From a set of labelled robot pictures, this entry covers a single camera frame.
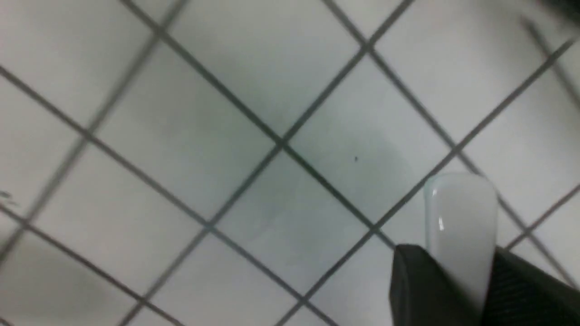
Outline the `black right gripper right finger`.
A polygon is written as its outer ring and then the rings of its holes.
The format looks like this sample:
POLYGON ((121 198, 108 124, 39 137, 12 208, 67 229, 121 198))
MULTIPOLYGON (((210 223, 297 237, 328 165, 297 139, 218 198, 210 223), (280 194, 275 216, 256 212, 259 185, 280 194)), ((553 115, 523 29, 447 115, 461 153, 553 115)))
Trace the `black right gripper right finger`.
POLYGON ((535 265, 497 248, 483 326, 578 326, 580 293, 535 265))

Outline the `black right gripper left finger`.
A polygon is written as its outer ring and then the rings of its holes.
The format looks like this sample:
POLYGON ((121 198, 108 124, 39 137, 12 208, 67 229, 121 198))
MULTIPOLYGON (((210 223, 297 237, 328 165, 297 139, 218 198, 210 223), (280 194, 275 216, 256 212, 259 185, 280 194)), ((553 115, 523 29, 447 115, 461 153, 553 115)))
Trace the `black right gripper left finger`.
POLYGON ((393 251, 389 301, 394 326, 478 326, 480 318, 421 246, 393 251))

